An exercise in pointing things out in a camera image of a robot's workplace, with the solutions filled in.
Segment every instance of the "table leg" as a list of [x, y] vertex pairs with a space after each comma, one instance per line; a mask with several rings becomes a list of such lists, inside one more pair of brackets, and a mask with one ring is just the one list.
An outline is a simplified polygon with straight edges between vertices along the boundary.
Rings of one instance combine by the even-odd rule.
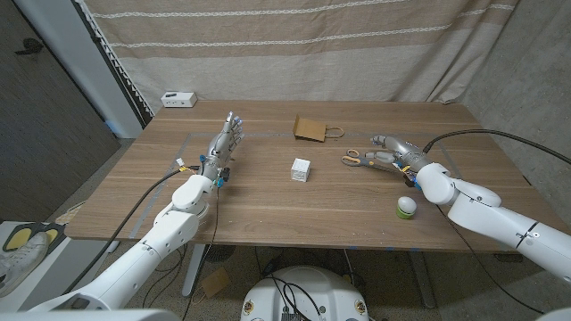
[[198, 281], [198, 275], [202, 268], [205, 244], [195, 244], [193, 248], [193, 255], [190, 257], [190, 263], [188, 263], [188, 270], [186, 272], [185, 282], [182, 285], [182, 295], [189, 297], [196, 287], [196, 281]]
[[432, 285], [430, 284], [428, 271], [426, 270], [424, 255], [421, 251], [410, 251], [409, 258], [410, 263], [412, 264], [412, 270], [417, 278], [420, 296], [422, 297], [422, 304], [428, 309], [436, 308], [436, 299], [434, 298], [434, 292], [432, 290]]

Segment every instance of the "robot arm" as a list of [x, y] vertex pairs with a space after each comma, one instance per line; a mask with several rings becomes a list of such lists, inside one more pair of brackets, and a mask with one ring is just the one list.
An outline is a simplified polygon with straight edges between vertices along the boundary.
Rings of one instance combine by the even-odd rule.
[[501, 207], [498, 194], [451, 178], [450, 171], [431, 162], [409, 142], [387, 136], [372, 140], [391, 151], [395, 165], [420, 186], [427, 200], [437, 205], [452, 205], [448, 217], [454, 223], [509, 245], [571, 284], [570, 235]]
[[212, 192], [215, 185], [221, 186], [223, 167], [244, 137], [241, 124], [232, 112], [228, 114], [222, 132], [211, 141], [208, 156], [201, 157], [203, 165], [197, 175], [192, 175], [175, 191], [172, 202], [161, 210], [153, 228], [135, 246], [90, 284], [30, 311], [123, 308], [159, 263], [196, 234], [200, 219], [208, 211], [203, 195]]

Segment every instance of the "brown paper bag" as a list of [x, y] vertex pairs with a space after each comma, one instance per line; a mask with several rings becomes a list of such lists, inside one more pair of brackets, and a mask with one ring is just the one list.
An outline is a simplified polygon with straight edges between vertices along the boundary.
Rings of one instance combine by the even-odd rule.
[[[338, 136], [326, 135], [326, 131], [330, 128], [337, 128], [341, 130], [342, 134]], [[295, 115], [294, 135], [295, 138], [312, 139], [319, 142], [325, 142], [326, 137], [337, 138], [343, 136], [344, 131], [338, 127], [329, 127], [322, 122], [311, 119], [300, 118], [300, 115]]]

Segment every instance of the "beige curtain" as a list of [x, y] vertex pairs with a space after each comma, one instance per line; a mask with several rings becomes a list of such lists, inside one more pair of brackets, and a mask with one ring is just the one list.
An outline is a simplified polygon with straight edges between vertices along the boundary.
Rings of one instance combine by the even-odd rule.
[[199, 99], [437, 101], [466, 88], [517, 0], [86, 0], [155, 111]]

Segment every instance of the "scissors handle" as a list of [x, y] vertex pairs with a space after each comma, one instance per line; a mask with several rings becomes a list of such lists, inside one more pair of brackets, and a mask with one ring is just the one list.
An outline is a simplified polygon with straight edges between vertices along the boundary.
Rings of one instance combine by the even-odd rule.
[[347, 156], [349, 156], [349, 157], [352, 157], [352, 158], [356, 159], [356, 158], [359, 157], [359, 155], [360, 155], [359, 152], [357, 152], [357, 151], [355, 151], [355, 150], [353, 150], [353, 149], [348, 149], [348, 150], [347, 150]]
[[351, 156], [343, 156], [341, 162], [347, 166], [362, 166], [360, 159]]

